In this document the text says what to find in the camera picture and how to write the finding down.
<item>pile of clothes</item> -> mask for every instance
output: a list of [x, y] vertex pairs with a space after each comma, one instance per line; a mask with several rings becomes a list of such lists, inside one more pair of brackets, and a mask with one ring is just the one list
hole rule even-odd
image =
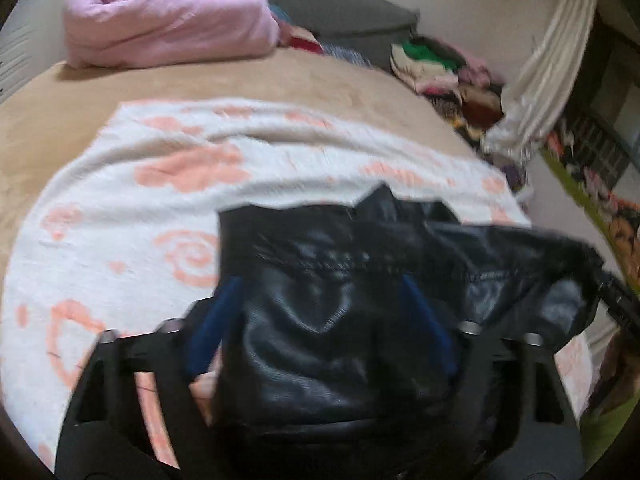
[[640, 290], [640, 204], [620, 198], [588, 166], [574, 155], [574, 135], [560, 121], [546, 140], [546, 149], [596, 206], [622, 271], [636, 290]]
[[480, 150], [485, 132], [504, 117], [500, 104], [504, 81], [491, 73], [486, 62], [442, 41], [415, 36], [392, 46], [391, 69], [424, 96], [483, 160], [505, 174], [518, 202], [526, 205], [532, 187], [524, 168]]

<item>folded pink comforter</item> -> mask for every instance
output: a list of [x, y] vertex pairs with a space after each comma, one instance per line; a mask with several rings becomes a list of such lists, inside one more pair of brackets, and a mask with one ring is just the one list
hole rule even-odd
[[66, 0], [64, 24], [76, 68], [260, 57], [279, 35], [267, 0]]

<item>black leather bag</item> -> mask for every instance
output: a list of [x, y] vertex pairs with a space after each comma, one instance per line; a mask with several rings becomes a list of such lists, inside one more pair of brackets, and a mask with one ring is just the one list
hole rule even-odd
[[[155, 333], [101, 336], [67, 410], [58, 478], [583, 475], [553, 352], [604, 292], [640, 327], [589, 246], [460, 225], [442, 203], [386, 187], [353, 208], [248, 206], [220, 223], [212, 298]], [[188, 384], [220, 341], [207, 427]], [[180, 471], [153, 459], [137, 371], [155, 374]]]
[[555, 352], [593, 319], [602, 260], [556, 234], [463, 226], [386, 187], [354, 208], [222, 213], [223, 341], [215, 434], [252, 478], [380, 478], [436, 449], [461, 322]]

